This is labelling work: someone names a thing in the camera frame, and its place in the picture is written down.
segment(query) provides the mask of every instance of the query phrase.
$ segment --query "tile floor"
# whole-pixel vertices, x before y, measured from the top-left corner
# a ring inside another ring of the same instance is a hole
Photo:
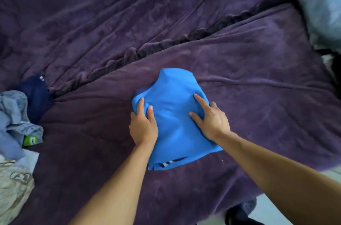
[[[341,183],[341,166],[323,172],[323,174]],[[257,198],[256,209],[251,213],[250,217],[266,225],[292,225],[266,195]],[[213,215],[208,220],[198,223],[198,225],[225,225],[223,214]]]

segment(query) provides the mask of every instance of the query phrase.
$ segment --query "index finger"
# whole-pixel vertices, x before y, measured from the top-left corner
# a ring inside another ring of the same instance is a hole
[[[198,94],[194,94],[194,98],[199,102],[200,106],[205,110],[210,109],[209,104],[204,100],[202,97],[200,97]]]
[[[137,115],[145,115],[145,109],[144,109],[144,103],[145,99],[142,97],[140,98],[139,104],[137,105]]]

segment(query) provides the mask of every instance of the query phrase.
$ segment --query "navy blue garment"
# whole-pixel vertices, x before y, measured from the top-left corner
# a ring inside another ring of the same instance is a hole
[[[144,97],[145,114],[152,105],[159,128],[159,136],[148,161],[149,169],[171,169],[222,150],[208,140],[188,116],[188,112],[192,111],[204,118],[204,110],[193,96],[195,93],[208,102],[191,72],[162,69],[157,81],[147,90],[139,89],[139,92],[132,100],[133,110],[136,113],[139,100]]]
[[[41,75],[29,77],[13,89],[25,93],[28,103],[27,116],[32,124],[36,124],[53,105],[53,97]]]

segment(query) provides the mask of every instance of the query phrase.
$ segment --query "clothing label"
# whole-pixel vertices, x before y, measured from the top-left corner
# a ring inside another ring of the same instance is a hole
[[[23,138],[23,146],[31,146],[38,144],[38,137],[34,135],[26,135]]]

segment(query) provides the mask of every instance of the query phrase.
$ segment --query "bed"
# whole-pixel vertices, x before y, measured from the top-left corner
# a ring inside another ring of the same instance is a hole
[[[40,153],[36,187],[14,225],[73,218],[131,152],[131,96],[161,68],[193,72],[245,139],[317,170],[341,162],[341,101],[291,4],[0,2],[0,89],[42,73],[56,97],[40,120],[44,142],[30,147]],[[207,32],[226,15],[240,20]],[[259,194],[228,154],[212,153],[147,171],[135,224],[193,225]]]

